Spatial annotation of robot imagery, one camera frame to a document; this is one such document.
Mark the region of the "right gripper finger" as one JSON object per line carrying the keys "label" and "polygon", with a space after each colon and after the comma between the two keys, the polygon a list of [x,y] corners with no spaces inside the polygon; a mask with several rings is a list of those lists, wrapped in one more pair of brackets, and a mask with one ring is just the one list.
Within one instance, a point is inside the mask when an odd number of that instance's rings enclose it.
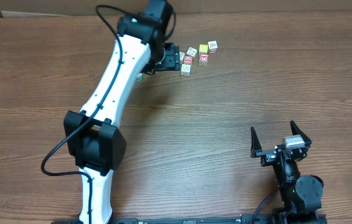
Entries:
{"label": "right gripper finger", "polygon": [[303,131],[300,130],[294,120],[290,121],[290,128],[293,135],[300,135],[302,137],[306,146],[310,146],[312,144],[312,140]]}
{"label": "right gripper finger", "polygon": [[260,141],[258,139],[258,136],[256,134],[256,131],[254,127],[252,126],[251,129],[251,157],[256,158],[261,155],[262,152],[262,146],[260,144]]}

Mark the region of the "green sided wooden block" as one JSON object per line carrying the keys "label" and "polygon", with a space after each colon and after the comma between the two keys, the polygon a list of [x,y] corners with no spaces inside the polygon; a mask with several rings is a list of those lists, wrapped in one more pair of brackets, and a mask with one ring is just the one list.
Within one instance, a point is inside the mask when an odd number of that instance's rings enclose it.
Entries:
{"label": "green sided wooden block", "polygon": [[143,74],[139,73],[136,77],[136,82],[142,81],[144,79]]}

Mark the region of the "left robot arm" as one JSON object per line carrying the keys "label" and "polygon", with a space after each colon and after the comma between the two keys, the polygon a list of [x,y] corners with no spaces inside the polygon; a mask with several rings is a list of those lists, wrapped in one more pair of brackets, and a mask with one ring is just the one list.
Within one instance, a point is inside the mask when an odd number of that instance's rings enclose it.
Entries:
{"label": "left robot arm", "polygon": [[127,99],[139,74],[180,70],[179,47],[167,31],[176,13],[167,1],[149,1],[138,14],[125,12],[117,27],[113,54],[101,80],[80,111],[63,121],[65,144],[79,168],[82,210],[77,223],[109,223],[111,181],[126,151],[119,127]]}

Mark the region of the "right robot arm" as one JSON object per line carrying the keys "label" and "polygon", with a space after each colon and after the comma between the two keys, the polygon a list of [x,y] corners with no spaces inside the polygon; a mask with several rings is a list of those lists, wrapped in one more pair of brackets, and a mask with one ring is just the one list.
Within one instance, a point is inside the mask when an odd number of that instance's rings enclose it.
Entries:
{"label": "right robot arm", "polygon": [[[277,188],[255,210],[251,223],[303,223],[326,224],[327,218],[317,212],[322,207],[324,183],[316,175],[301,175],[297,162],[307,157],[312,140],[294,121],[290,121],[292,134],[283,138],[273,150],[265,151],[255,129],[251,128],[251,157],[260,158],[261,166],[273,167]],[[280,194],[282,208],[273,209],[262,218],[259,212],[275,194]]]}

